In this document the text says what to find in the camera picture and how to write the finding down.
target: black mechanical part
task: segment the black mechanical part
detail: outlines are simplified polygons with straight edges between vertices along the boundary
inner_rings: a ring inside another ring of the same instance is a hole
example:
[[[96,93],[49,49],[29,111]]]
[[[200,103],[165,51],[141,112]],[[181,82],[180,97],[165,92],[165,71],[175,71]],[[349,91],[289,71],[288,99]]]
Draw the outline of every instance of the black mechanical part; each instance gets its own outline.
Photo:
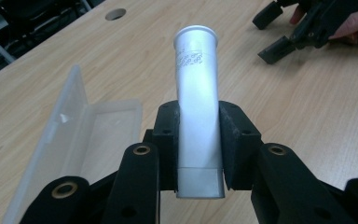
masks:
[[[89,182],[65,176],[46,185],[28,207],[21,224],[83,223],[90,195]]]
[[[258,53],[266,63],[276,63],[295,49],[303,49],[306,46],[321,48],[328,42],[329,36],[333,35],[353,12],[358,11],[358,0],[303,0],[299,4],[307,12],[305,18],[290,38],[284,36]],[[259,29],[260,26],[267,26],[273,21],[271,18],[278,14],[278,9],[281,10],[278,5],[268,5],[256,15],[255,26]]]
[[[260,223],[358,223],[358,179],[344,191],[325,184],[289,147],[263,145],[238,106],[219,102],[219,117],[227,188],[252,190]],[[117,172],[91,186],[76,176],[51,182],[21,223],[159,223],[161,186],[177,185],[178,125],[178,102],[162,105],[155,130],[127,148]]]
[[[289,147],[262,146],[257,169],[252,202],[260,223],[355,223]]]
[[[159,223],[158,164],[153,144],[127,148],[101,223]]]
[[[223,170],[228,189],[251,190],[255,178],[255,159],[263,142],[261,133],[232,103],[219,102]]]
[[[158,147],[161,190],[177,190],[179,114],[177,101],[161,105],[151,139],[144,139]]]
[[[296,47],[293,43],[286,36],[283,36],[257,55],[262,58],[264,62],[273,64],[295,50]]]

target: transparent plastic container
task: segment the transparent plastic container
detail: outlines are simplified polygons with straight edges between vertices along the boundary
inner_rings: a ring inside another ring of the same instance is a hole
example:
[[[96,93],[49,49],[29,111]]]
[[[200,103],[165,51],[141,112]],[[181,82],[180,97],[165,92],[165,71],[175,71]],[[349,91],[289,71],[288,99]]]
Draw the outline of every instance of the transparent plastic container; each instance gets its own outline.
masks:
[[[19,223],[49,182],[66,175],[90,184],[118,169],[124,150],[139,142],[142,106],[137,100],[89,105],[75,65],[50,115],[4,223]]]

